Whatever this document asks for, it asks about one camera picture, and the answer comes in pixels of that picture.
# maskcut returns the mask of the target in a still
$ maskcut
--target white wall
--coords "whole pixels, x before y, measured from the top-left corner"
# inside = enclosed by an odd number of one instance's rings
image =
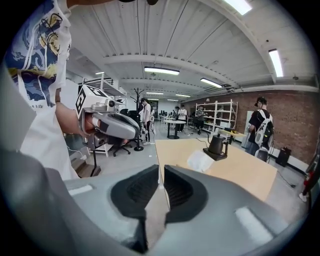
[[[173,110],[175,109],[176,106],[180,107],[180,103],[178,103],[176,101],[159,100],[158,113],[161,113],[161,110],[168,112],[168,113],[173,112]]]
[[[61,88],[61,103],[71,110],[76,109],[76,101],[78,98],[79,86],[75,82],[66,79],[65,86]]]
[[[133,98],[130,98],[130,96],[126,96],[126,108],[128,110],[137,110],[137,104],[135,103]]]

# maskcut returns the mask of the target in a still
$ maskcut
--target gray floor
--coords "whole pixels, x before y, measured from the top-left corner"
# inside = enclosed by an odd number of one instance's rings
[[[166,125],[156,122],[156,135],[151,133],[151,143],[154,143],[155,140],[166,140],[168,132],[166,128]],[[203,141],[207,140],[207,135],[204,132],[202,135],[197,135],[196,132],[187,129],[186,127],[184,128],[184,132],[178,133],[178,136],[181,139],[198,138]],[[232,145],[244,150],[240,143],[234,142]],[[153,164],[157,164],[156,147],[154,144],[144,146],[144,150],[140,152],[134,151],[133,148],[130,148],[129,150],[131,151],[130,155],[124,150],[120,150],[116,157],[109,154],[108,158],[106,158],[104,154],[97,154],[96,159],[97,164],[101,166],[101,175],[124,172],[131,168],[141,168],[141,170],[143,170]],[[92,164],[93,159],[90,157],[87,160],[87,163]],[[274,207],[288,223],[292,223],[307,212],[307,204],[303,203],[298,198],[298,194],[302,191],[304,176],[290,167],[278,165],[274,159],[270,159],[269,164],[276,167],[278,173],[266,203]],[[295,185],[295,188],[292,188],[284,179],[288,183]],[[165,191],[161,184],[146,207],[146,232],[150,248],[160,238],[165,229],[164,219],[165,213],[168,210]]]

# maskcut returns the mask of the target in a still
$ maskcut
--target black kettle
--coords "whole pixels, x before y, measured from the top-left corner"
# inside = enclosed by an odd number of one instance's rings
[[[224,139],[224,137],[220,137],[219,133],[218,135],[213,136],[210,142],[209,152],[217,155],[222,154],[222,150],[224,148]]]

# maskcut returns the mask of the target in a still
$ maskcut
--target white shelving unit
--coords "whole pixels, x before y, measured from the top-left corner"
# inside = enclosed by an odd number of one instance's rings
[[[203,106],[203,111],[208,116],[204,116],[203,130],[215,132],[215,128],[224,129],[225,127],[235,128],[237,123],[238,102],[232,99],[229,102],[204,103],[195,105],[195,113],[199,106]]]

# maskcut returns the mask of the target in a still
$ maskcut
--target cap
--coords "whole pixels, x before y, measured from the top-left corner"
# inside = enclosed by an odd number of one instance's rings
[[[258,107],[258,102],[261,102],[262,104],[267,104],[267,100],[265,97],[260,96],[256,99],[256,103],[254,104],[254,106]]]

